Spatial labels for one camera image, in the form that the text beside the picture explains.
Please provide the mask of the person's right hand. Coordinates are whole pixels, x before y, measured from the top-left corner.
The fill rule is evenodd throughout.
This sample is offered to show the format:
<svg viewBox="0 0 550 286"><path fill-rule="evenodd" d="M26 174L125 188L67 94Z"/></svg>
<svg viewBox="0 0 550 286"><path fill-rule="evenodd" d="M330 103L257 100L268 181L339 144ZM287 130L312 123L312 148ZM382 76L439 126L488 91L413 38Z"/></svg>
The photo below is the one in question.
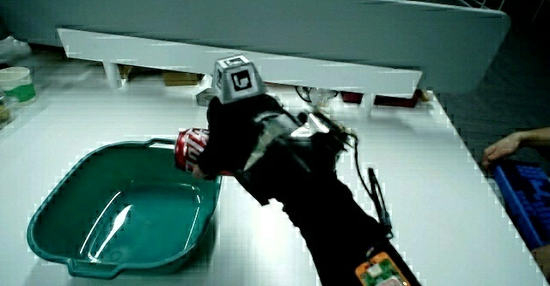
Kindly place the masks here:
<svg viewBox="0 0 550 286"><path fill-rule="evenodd" d="M330 119L318 111L289 113L242 55L216 61L211 89L203 173L232 174L261 204L351 201L335 170L347 136Z"/></svg>

